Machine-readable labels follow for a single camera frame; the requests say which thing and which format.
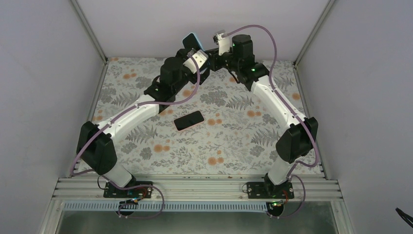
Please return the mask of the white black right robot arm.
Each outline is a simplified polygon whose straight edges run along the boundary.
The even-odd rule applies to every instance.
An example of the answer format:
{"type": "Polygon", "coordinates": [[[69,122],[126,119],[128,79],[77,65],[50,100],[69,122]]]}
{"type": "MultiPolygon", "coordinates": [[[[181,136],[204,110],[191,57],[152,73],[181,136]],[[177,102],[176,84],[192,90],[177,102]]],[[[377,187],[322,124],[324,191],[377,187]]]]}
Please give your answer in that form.
{"type": "Polygon", "coordinates": [[[275,146],[278,158],[265,174],[263,182],[265,195],[276,198],[287,185],[299,158],[314,148],[318,122],[299,112],[275,85],[270,71],[255,61],[249,35],[230,38],[225,32],[219,32],[213,40],[218,48],[207,51],[211,57],[211,70],[227,69],[238,83],[264,103],[284,131],[275,146]]]}

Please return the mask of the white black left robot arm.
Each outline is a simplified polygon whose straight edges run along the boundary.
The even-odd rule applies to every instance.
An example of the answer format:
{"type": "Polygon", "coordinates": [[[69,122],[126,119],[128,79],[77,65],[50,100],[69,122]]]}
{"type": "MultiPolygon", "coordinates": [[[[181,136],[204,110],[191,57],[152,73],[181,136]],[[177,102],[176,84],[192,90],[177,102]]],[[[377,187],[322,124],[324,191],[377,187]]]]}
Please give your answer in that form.
{"type": "Polygon", "coordinates": [[[169,106],[189,101],[202,78],[209,75],[208,69],[209,56],[201,49],[181,49],[177,56],[167,58],[160,75],[135,102],[104,121],[82,125],[75,161],[86,162],[90,172],[108,180],[121,196],[132,196],[136,179],[118,162],[114,142],[169,106]]]}

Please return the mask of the phone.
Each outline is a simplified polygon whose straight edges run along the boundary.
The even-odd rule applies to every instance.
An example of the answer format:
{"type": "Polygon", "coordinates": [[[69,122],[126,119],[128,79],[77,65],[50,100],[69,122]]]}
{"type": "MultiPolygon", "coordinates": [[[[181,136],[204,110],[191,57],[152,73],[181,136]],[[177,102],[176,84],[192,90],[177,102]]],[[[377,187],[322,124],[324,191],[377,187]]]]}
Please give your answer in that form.
{"type": "Polygon", "coordinates": [[[187,128],[195,126],[199,123],[205,121],[204,116],[200,111],[194,111],[182,117],[179,117],[173,121],[174,126],[176,127],[177,131],[183,131],[187,128]]]}
{"type": "Polygon", "coordinates": [[[194,49],[195,51],[204,50],[197,35],[193,32],[189,33],[182,39],[182,44],[185,49],[194,49]]]}

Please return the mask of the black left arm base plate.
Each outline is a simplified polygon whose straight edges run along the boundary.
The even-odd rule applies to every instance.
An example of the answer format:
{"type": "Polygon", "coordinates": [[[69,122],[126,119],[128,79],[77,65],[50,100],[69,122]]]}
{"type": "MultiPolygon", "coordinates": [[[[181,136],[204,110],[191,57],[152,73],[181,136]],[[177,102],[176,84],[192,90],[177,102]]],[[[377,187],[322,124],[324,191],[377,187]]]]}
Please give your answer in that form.
{"type": "Polygon", "coordinates": [[[145,187],[143,185],[153,185],[152,181],[136,181],[134,185],[128,185],[127,187],[139,186],[139,188],[120,190],[114,187],[111,183],[107,182],[104,188],[104,198],[151,198],[152,188],[145,187]]]}

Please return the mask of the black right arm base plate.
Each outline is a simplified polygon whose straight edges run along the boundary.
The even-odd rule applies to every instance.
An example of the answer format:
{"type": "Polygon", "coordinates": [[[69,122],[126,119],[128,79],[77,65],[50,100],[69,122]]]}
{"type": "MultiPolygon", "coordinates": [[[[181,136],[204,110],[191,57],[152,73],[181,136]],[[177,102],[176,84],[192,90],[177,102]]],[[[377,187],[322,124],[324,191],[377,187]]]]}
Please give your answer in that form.
{"type": "Polygon", "coordinates": [[[285,181],[280,185],[266,182],[246,183],[249,199],[293,199],[295,198],[291,182],[285,181]]]}

